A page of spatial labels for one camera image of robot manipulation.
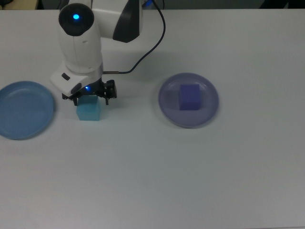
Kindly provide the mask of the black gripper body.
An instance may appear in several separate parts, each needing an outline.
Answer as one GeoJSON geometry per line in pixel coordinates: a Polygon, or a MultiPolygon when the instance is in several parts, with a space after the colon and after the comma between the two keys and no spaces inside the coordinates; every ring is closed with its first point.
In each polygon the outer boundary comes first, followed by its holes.
{"type": "Polygon", "coordinates": [[[79,92],[81,95],[97,95],[99,97],[104,97],[105,96],[105,88],[104,88],[104,83],[102,82],[102,79],[100,78],[99,80],[88,84],[86,86],[83,86],[79,92]]]}

